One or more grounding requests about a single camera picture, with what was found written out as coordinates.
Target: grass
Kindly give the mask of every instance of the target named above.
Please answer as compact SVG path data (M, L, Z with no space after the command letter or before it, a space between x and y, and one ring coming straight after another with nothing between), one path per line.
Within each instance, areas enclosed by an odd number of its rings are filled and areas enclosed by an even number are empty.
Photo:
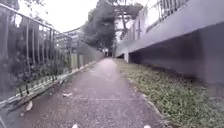
M213 106L202 83L123 60L115 62L169 120L168 127L224 128L224 112Z

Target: concrete wall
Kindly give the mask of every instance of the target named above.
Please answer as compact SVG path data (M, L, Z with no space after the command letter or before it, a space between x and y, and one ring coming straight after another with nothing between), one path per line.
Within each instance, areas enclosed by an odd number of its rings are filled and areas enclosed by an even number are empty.
M190 0L177 12L143 35L141 39L135 42L124 41L124 44L118 46L117 56L125 52L124 48L128 48L129 52L134 52L138 49L221 23L224 21L223 5L223 0Z
M130 60L224 83L224 23L160 42L130 53Z

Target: paved path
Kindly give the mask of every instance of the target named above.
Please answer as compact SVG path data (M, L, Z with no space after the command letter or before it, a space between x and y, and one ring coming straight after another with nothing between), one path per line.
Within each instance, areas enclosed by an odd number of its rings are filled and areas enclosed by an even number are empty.
M162 128L159 116L119 74L112 59L78 73L58 87L8 115L10 128Z

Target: fallen leaves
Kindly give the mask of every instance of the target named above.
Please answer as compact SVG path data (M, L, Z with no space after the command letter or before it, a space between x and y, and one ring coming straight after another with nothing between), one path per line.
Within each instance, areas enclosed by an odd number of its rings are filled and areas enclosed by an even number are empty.
M63 95L63 97L70 97L70 96L72 96L72 93L64 93L62 95Z
M26 106L26 112L30 111L33 108L33 102L29 101L28 105Z

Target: railing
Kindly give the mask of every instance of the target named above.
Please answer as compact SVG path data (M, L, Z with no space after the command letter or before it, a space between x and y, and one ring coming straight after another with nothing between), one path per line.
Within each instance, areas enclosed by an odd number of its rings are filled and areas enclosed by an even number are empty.
M139 12L132 27L117 46L117 54L129 44L139 40L156 25L175 13L189 0L149 0L146 6Z
M24 97L103 54L0 4L0 101Z

